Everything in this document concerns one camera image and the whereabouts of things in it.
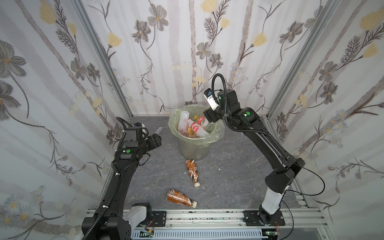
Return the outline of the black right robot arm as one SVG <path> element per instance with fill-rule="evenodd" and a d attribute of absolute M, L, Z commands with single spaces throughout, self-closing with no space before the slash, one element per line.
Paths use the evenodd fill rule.
<path fill-rule="evenodd" d="M 230 130 L 244 134 L 273 169 L 265 178 L 267 192 L 259 210 L 245 214 L 245 222 L 253 226 L 284 226 L 281 203 L 293 180 L 304 167 L 304 161 L 296 159 L 282 147 L 252 108 L 241 108 L 236 92 L 227 90 L 223 75 L 213 76 L 211 88 L 204 95 L 210 105 L 204 111 L 208 121 L 223 121 Z"/>

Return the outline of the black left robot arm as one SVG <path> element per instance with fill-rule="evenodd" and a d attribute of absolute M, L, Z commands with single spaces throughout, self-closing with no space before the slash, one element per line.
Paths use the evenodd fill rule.
<path fill-rule="evenodd" d="M 124 204 L 140 160 L 160 147 L 162 138 L 157 133 L 150 135 L 141 123 L 131 125 L 120 117 L 117 120 L 123 131 L 111 162 L 112 176 L 95 213 L 82 223 L 84 240 L 129 240 L 139 224 L 152 221 L 150 204 L 134 205 L 127 219 L 124 219 Z"/>

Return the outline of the clear bottle yellow cap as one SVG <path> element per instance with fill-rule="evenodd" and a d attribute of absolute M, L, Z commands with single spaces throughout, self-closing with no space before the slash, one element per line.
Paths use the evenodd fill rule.
<path fill-rule="evenodd" d="M 202 126 L 206 131 L 211 131 L 214 127 L 214 124 L 209 122 L 206 117 L 198 117 L 197 122 L 200 126 Z"/>

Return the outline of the brown bottle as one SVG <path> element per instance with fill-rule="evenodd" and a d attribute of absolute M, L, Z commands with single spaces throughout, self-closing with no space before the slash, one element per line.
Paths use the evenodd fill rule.
<path fill-rule="evenodd" d="M 184 194 L 174 190 L 170 189 L 168 194 L 167 194 L 167 200 L 178 204 L 178 205 L 183 205 L 191 208 L 196 208 L 197 207 L 197 202 L 191 200 L 189 197 L 185 196 Z"/>
<path fill-rule="evenodd" d="M 187 160 L 186 167 L 188 173 L 193 181 L 194 187 L 197 188 L 200 186 L 198 169 L 195 160 Z"/>

